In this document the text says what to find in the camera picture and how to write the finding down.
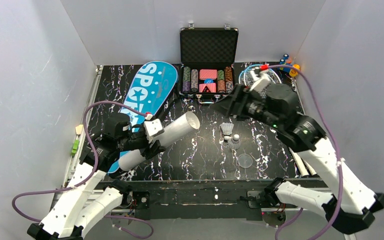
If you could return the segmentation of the grey shuttlecock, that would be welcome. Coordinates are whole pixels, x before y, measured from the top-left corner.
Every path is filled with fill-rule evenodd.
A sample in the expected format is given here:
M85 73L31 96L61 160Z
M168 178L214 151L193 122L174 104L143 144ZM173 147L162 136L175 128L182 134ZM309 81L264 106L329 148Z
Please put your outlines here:
M233 135L234 124L231 122L224 122L220 124L219 128L220 128L223 140L227 142Z

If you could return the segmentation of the white shuttlecock tube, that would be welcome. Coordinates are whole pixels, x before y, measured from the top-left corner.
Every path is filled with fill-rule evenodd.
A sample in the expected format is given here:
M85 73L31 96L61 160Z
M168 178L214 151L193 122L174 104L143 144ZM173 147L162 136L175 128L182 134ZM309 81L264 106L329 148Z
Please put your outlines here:
M160 141L160 144L165 148L171 146L176 141L184 138L187 134L197 131L201 126L199 118L191 111L188 111L177 118L168 126L163 127L164 132L153 139L152 145L155 141ZM122 171L129 171L144 162L146 159L141 156L141 150L131 150L121 156L118 160L119 168Z

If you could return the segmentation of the white shuttlecock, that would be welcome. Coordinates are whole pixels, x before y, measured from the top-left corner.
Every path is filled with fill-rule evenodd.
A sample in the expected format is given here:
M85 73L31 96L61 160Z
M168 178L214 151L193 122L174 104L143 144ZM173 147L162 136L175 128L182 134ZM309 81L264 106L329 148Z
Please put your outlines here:
M228 141L228 147L232 150L238 150L241 147L241 139L238 134L234 134Z

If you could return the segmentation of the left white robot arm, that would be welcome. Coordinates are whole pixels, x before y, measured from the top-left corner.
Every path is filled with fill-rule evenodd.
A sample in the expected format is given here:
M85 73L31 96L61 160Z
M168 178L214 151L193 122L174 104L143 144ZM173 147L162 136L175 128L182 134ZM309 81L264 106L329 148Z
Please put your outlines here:
M114 180L92 203L86 204L98 183L105 177L120 152L138 150L142 157L164 151L156 136L162 134L161 121L148 114L141 124L132 126L125 113L107 119L102 133L90 138L68 184L68 191L42 220L30 225L27 234L35 240L82 240L87 232L112 209L132 202L131 185Z

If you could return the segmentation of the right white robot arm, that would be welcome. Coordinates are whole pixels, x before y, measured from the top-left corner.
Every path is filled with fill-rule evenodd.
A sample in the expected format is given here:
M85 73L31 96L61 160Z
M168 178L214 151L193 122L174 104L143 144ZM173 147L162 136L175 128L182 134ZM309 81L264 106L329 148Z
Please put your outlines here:
M256 203L290 204L309 210L346 235L368 229L375 213L384 209L384 193L366 187L337 157L324 129L299 108L298 95L282 83L267 86L265 97L250 87L237 85L212 105L226 117L253 119L274 128L277 138L307 161L330 190L319 192L277 177L254 198Z

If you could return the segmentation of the blue badminton racket lower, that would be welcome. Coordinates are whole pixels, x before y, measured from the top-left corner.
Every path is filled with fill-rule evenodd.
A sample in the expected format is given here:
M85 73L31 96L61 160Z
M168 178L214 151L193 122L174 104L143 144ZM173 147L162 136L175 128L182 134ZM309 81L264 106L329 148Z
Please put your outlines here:
M253 77L251 75L251 70L255 67L259 67L262 64L252 64L243 70L238 77L238 82L240 84L251 86L254 83ZM270 69L267 73L271 77L271 83L282 83L281 78L279 75L272 69ZM305 161L303 160L297 153L290 150L293 158L295 159L295 163L297 168L299 169L299 172L303 178L306 177L317 177L316 171Z

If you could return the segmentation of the blue racket cover bag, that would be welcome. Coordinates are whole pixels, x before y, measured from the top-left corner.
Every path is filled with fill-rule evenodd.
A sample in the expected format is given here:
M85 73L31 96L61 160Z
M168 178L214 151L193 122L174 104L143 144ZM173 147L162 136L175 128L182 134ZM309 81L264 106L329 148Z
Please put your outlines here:
M154 116L162 109L178 82L175 66L164 61L151 61L144 65L110 65L103 68L104 86L109 95L114 94L114 102L121 102L128 108L121 107L120 113L130 117L132 125L144 122L141 113Z

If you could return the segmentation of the black poker chip case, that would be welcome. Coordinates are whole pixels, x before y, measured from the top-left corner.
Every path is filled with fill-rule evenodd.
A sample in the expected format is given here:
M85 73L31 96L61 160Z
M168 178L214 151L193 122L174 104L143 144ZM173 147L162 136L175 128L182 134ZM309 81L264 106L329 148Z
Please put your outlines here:
M184 27L179 30L177 96L211 105L238 83L234 62L239 30L234 27Z

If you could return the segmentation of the clear plastic tube lid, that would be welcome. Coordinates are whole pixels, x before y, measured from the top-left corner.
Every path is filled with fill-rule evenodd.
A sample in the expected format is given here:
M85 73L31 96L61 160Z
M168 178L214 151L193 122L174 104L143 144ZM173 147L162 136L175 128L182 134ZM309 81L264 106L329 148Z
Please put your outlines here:
M237 162L241 168L247 169L253 165L253 158L250 155L243 153L238 156Z

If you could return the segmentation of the colourful toy block train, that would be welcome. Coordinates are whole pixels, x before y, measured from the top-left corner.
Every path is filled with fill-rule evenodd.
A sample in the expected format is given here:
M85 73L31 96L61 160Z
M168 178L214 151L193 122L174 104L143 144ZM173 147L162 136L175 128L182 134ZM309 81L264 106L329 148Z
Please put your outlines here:
M293 64L293 60L286 53L279 60L279 64L285 65L285 66L291 66L291 67L298 69L298 70L301 69L301 66L299 64ZM278 70L281 72L287 73L290 77L293 77L293 78L299 74L296 70L291 69L291 68L287 68L287 67L279 67Z

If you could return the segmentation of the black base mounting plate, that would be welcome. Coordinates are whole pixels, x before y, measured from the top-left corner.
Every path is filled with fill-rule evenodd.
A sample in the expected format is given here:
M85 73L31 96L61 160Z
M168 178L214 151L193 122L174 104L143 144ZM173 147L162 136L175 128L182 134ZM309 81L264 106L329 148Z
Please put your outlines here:
M260 221L261 209L250 208L249 192L260 193L272 183L263 180L166 180L121 181L133 191L137 201L135 216L159 219L246 219Z

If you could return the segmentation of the green clip on rail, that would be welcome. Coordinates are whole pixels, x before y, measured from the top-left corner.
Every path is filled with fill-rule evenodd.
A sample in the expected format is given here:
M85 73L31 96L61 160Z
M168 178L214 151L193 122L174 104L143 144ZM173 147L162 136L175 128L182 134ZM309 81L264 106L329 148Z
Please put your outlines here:
M79 149L80 141L78 139L75 139L71 148L70 155L75 156L77 154L77 151Z

